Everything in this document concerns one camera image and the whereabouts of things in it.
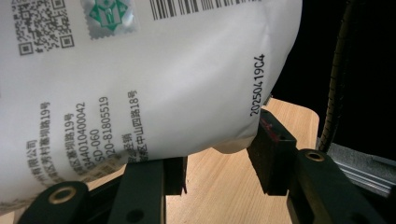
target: brass screw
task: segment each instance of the brass screw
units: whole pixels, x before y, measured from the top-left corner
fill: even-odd
[[[72,186],[62,187],[51,193],[49,202],[53,204],[65,203],[72,199],[76,193],[76,189]]]

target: barcode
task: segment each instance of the barcode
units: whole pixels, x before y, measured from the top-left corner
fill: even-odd
[[[64,0],[13,0],[20,55],[74,47]]]
[[[150,0],[154,20],[261,0]]]

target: wooden table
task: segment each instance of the wooden table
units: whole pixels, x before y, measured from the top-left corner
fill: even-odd
[[[318,115],[272,98],[264,107],[297,139],[297,148],[315,148]],[[121,175],[123,169],[89,184],[90,189]],[[213,148],[189,156],[187,194],[167,196],[168,224],[291,223],[286,197],[262,192],[247,151],[221,154]],[[13,214],[0,217],[12,223]]]

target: black background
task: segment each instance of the black background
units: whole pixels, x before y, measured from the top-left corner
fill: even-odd
[[[343,115],[334,143],[396,161],[394,1],[368,0],[346,74]],[[346,1],[304,0],[299,34],[272,94],[319,115],[328,103],[332,58]]]

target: black metal clamp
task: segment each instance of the black metal clamp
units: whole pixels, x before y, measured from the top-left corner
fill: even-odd
[[[262,110],[247,152],[263,192],[288,196],[293,223],[386,223],[332,158],[298,150],[296,139],[269,111]],[[166,223],[165,195],[186,190],[186,168],[187,157],[129,163],[122,176],[92,191],[81,182],[63,182],[43,191],[19,223]]]

